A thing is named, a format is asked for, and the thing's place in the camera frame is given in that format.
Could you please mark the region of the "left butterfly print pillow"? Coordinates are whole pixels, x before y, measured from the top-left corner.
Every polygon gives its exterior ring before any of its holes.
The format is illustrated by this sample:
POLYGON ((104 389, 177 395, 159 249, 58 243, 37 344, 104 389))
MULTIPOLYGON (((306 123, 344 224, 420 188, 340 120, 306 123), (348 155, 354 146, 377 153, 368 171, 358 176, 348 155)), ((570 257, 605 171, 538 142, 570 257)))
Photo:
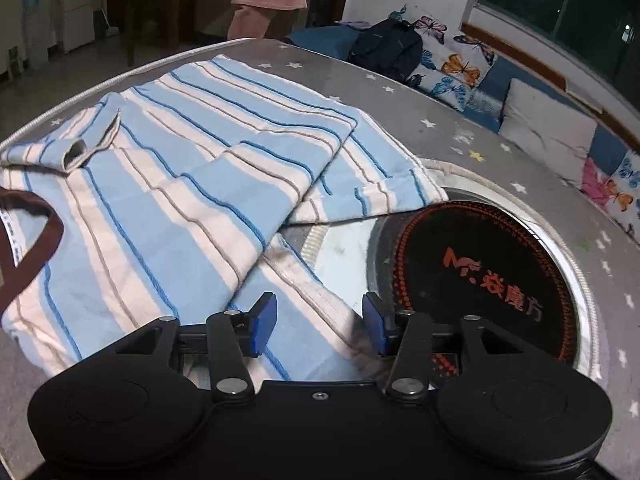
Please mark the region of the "left butterfly print pillow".
POLYGON ((497 62, 497 53, 483 41, 449 29, 431 15, 418 15, 405 4, 390 18, 408 21, 422 40, 420 62, 405 84, 464 112, 474 91, 497 62))

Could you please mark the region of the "grey plain cushion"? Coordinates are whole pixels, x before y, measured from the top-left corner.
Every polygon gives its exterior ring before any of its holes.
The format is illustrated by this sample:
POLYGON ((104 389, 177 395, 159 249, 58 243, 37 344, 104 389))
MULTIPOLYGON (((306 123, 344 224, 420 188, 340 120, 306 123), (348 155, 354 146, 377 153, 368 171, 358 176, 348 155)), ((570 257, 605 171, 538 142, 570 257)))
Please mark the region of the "grey plain cushion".
POLYGON ((524 81, 512 79, 499 134, 568 184, 582 186, 597 122, 552 99, 524 81))

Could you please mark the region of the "butterfly print pillow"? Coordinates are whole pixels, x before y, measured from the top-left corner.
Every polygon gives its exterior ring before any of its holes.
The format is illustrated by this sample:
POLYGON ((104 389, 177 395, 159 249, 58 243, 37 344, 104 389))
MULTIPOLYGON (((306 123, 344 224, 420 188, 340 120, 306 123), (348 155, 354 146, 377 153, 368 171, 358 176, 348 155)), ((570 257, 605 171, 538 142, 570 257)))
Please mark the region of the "butterfly print pillow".
POLYGON ((405 4, 390 18, 408 21, 422 40, 420 62, 405 84, 464 112, 474 91, 497 62, 497 53, 483 41, 449 29, 431 15, 418 15, 405 4))
POLYGON ((605 209, 610 217, 639 243, 640 237, 640 170, 639 154, 629 150, 620 166, 605 182, 608 202, 605 209))

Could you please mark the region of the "dark wooden side table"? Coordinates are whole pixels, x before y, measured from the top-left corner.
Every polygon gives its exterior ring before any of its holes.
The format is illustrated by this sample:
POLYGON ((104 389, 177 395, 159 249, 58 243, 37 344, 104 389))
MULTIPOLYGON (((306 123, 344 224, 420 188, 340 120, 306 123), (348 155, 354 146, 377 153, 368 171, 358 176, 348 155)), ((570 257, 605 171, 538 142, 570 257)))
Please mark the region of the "dark wooden side table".
POLYGON ((136 60, 136 24, 142 25, 144 14, 158 12, 160 29, 164 33, 165 44, 170 50, 176 50, 180 41, 180 11, 186 0, 125 0, 124 31, 122 40, 126 52, 127 65, 134 66, 136 60))

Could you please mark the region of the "grey star quilted table cover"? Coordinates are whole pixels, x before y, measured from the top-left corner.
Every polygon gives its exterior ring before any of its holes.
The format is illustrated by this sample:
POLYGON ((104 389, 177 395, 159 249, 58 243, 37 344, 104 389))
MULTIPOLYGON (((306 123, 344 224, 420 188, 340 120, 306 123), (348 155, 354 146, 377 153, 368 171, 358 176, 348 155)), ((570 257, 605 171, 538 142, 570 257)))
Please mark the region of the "grey star quilted table cover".
POLYGON ((639 474, 639 249, 582 193, 427 96, 364 70, 274 40, 241 40, 177 53, 147 48, 136 68, 116 40, 85 47, 1 87, 1 133, 47 132, 110 91, 163 75, 183 63, 225 54, 368 112, 438 172, 462 188, 481 184, 508 204, 538 212, 584 274, 597 313, 599 366, 593 374, 614 405, 601 460, 614 474, 639 474))

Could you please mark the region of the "black round induction cooktop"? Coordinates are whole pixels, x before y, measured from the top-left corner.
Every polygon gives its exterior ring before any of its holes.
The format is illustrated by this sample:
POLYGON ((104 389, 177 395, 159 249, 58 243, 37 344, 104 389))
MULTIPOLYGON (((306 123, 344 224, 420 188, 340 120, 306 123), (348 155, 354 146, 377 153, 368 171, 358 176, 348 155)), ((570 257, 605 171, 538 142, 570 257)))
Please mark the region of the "black round induction cooktop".
POLYGON ((367 255, 372 292, 439 324, 478 315, 560 362, 578 356, 577 309, 560 268, 520 219, 452 200, 378 219, 367 255))

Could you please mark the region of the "blue sofa bench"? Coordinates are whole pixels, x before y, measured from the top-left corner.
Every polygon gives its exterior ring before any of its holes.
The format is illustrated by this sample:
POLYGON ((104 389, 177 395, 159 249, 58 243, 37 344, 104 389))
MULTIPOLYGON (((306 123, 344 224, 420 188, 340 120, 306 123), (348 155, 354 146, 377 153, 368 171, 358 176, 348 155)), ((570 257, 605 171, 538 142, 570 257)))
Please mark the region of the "blue sofa bench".
POLYGON ((639 155, 577 104, 463 32, 414 23, 338 22, 294 30, 296 47, 408 84, 502 136, 601 207, 639 203, 639 155))

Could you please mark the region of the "right butterfly print pillow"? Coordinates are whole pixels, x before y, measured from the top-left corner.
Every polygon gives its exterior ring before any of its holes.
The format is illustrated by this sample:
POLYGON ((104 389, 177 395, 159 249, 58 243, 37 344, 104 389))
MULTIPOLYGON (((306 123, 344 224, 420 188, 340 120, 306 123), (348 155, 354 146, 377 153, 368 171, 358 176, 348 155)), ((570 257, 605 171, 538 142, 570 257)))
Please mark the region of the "right butterfly print pillow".
POLYGON ((620 166, 605 182, 608 202, 605 209, 610 217, 639 243, 640 237, 640 170, 639 154, 629 150, 620 166))

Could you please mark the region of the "white refrigerator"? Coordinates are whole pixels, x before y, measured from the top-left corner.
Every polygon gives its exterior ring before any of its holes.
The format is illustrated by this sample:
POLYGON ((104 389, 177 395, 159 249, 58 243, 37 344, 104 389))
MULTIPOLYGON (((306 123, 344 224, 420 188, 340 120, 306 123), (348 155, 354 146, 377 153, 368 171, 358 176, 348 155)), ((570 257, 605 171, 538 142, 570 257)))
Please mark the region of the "white refrigerator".
POLYGON ((76 50, 94 40, 92 0, 61 0, 64 52, 76 50))

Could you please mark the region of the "blue white striped garment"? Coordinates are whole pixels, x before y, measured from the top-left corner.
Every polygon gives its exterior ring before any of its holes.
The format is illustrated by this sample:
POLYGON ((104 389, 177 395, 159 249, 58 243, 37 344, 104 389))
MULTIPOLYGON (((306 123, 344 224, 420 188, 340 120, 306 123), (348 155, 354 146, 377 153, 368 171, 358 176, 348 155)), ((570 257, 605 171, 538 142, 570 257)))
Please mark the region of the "blue white striped garment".
POLYGON ((161 316, 194 325, 264 292, 255 382, 354 380, 381 363, 357 313, 284 239, 446 200, 358 108, 219 55, 110 93, 1 154, 2 326, 56 375, 161 316))

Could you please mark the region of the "pink crumpled cloth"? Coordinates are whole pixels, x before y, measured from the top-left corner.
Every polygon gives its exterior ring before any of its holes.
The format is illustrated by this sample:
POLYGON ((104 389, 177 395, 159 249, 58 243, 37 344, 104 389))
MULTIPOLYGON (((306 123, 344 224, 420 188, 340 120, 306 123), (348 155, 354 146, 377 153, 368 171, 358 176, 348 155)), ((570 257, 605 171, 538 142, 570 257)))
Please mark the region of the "pink crumpled cloth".
POLYGON ((590 157, 586 159, 582 168, 582 192, 602 210, 606 210, 612 197, 608 189, 608 176, 590 157))

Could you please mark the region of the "dark green framed window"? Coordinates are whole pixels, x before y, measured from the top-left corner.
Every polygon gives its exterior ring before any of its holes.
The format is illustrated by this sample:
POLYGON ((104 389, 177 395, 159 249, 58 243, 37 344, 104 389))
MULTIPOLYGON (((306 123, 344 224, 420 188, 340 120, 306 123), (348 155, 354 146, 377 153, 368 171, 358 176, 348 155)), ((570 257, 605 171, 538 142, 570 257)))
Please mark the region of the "dark green framed window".
POLYGON ((576 56, 639 105, 639 0, 480 0, 576 56))

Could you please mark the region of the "dark blue backpack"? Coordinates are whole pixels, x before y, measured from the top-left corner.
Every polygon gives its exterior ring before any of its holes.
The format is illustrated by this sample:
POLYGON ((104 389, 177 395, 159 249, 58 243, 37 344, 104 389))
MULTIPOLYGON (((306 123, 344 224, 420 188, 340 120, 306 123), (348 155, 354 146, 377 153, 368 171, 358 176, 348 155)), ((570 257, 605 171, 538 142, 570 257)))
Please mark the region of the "dark blue backpack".
POLYGON ((362 32, 347 61, 398 82, 405 82, 419 66, 423 39, 407 21, 388 18, 362 32))

